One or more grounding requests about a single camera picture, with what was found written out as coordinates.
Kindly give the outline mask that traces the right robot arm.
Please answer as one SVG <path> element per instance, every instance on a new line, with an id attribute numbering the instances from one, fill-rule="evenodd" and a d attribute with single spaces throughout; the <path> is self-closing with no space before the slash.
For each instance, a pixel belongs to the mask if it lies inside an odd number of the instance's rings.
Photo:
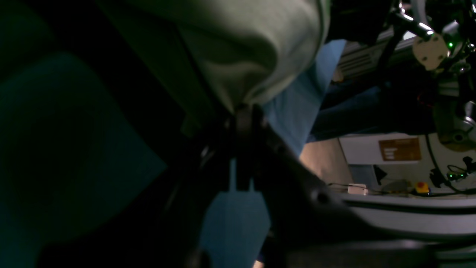
<path id="1" fill-rule="evenodd" d="M 433 111 L 440 144 L 452 151 L 475 149 L 475 1 L 394 0 L 387 24 L 393 37 L 377 71 L 384 71 L 405 33 L 412 54 L 437 84 Z"/>

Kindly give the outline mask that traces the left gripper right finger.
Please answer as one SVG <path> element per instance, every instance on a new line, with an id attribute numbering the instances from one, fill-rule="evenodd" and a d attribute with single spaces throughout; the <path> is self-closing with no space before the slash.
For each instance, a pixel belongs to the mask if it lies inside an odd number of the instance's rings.
<path id="1" fill-rule="evenodd" d="M 475 244 L 428 245 L 371 226 L 302 166 L 259 106 L 238 108 L 234 131 L 236 187 L 260 191 L 271 219 L 270 268 L 437 268 L 438 250 Z"/>

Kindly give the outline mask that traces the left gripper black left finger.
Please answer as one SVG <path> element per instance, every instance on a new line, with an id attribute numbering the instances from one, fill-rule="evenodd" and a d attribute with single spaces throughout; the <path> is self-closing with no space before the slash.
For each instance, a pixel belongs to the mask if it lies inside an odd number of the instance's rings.
<path id="1" fill-rule="evenodd" d="M 76 239 L 42 249 L 39 268 L 211 268 L 199 245 L 209 206 L 229 186 L 236 119 L 200 134 L 124 210 Z"/>

